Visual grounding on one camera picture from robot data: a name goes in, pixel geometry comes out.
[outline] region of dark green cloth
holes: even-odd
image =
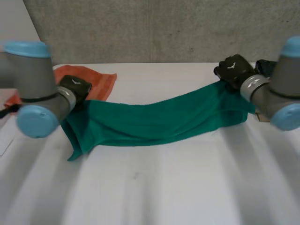
[[[229,93],[219,81],[166,101],[126,105],[85,101],[61,126],[74,148],[69,161],[96,145],[147,146],[176,142],[220,127],[236,125],[254,113],[239,92]]]

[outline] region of table surface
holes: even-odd
[[[118,74],[108,98],[117,103],[150,104],[218,80],[215,63],[83,66]],[[249,115],[180,142],[97,146],[67,162],[61,128],[30,139],[8,122],[15,138],[0,157],[1,225],[299,225],[298,130]]]

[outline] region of gray concrete wall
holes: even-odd
[[[24,0],[61,63],[276,60],[300,0]]]

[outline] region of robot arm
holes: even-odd
[[[220,62],[214,72],[240,90],[272,125],[281,130],[300,127],[300,37],[286,42],[271,80],[248,66],[241,56],[235,55]]]
[[[75,94],[58,87],[51,55],[42,42],[11,42],[0,61],[0,88],[16,88],[22,107],[17,125],[27,136],[46,137],[76,104]]]

